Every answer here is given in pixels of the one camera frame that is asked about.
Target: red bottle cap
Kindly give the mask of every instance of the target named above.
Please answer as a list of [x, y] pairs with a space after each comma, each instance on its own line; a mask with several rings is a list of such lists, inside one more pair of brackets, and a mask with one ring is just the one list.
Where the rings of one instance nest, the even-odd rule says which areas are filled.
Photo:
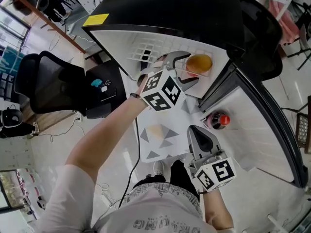
[[220, 124], [221, 125], [228, 125], [230, 123], [230, 117], [227, 115], [223, 115], [220, 117]]

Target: yellow label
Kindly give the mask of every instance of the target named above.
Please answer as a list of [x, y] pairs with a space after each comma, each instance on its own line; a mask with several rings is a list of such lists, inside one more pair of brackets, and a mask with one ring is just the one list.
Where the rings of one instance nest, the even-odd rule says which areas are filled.
[[83, 26], [91, 26], [91, 25], [103, 24], [104, 21], [107, 19], [108, 16], [109, 16], [109, 14], [101, 14], [101, 15], [90, 16], [90, 17], [85, 21], [85, 23], [83, 24]]

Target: yellow round food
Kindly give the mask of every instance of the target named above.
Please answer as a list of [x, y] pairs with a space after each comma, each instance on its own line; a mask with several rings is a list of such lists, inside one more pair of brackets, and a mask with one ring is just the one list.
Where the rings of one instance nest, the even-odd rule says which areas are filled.
[[186, 63], [187, 70], [197, 74], [202, 74], [212, 67], [212, 59], [206, 54], [196, 54], [191, 56]]

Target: teal object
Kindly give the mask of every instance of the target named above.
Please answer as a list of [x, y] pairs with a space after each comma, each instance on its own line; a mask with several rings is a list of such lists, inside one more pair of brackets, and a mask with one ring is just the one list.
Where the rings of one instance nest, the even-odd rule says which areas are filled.
[[0, 71], [15, 77], [24, 56], [23, 53], [7, 46], [0, 59]]
[[98, 86], [100, 86], [102, 83], [103, 83], [102, 80], [96, 79], [96, 80], [94, 80], [94, 81], [91, 83], [91, 86], [94, 86], [94, 87], [98, 88]]

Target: gray triangle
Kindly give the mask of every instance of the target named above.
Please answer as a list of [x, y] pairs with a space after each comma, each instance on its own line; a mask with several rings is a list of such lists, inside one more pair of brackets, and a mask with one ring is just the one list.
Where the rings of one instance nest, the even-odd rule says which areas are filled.
[[185, 100], [183, 105], [181, 106], [181, 109], [185, 112], [187, 112], [188, 114], [190, 114], [190, 111], [189, 111], [189, 108], [188, 108], [188, 105], [187, 105], [187, 101]]
[[169, 147], [171, 145], [173, 145], [173, 143], [171, 143], [171, 142], [169, 142], [167, 140], [163, 140], [163, 142], [162, 142], [161, 146], [159, 147], [159, 149], [165, 148], [165, 147]]
[[153, 151], [150, 151], [150, 153], [148, 154], [147, 156], [147, 159], [152, 159], [152, 158], [155, 158], [155, 157], [159, 157], [159, 155]]
[[195, 114], [195, 113], [198, 113], [198, 112], [201, 112], [201, 111], [200, 111], [199, 106], [196, 105], [196, 106], [193, 108], [193, 110], [191, 111], [191, 114]]
[[146, 142], [149, 142], [146, 129], [144, 129], [140, 135], [141, 139], [144, 139]]
[[162, 128], [162, 133], [163, 133], [163, 137], [165, 138], [165, 136], [167, 135], [167, 133], [170, 131], [170, 129], [168, 127], [165, 127], [164, 125], [160, 124], [161, 128]]
[[167, 132], [166, 136], [164, 137], [164, 139], [170, 138], [170, 137], [173, 137], [173, 136], [177, 136], [177, 135], [179, 135], [179, 134], [176, 133], [175, 131], [169, 130], [169, 131]]

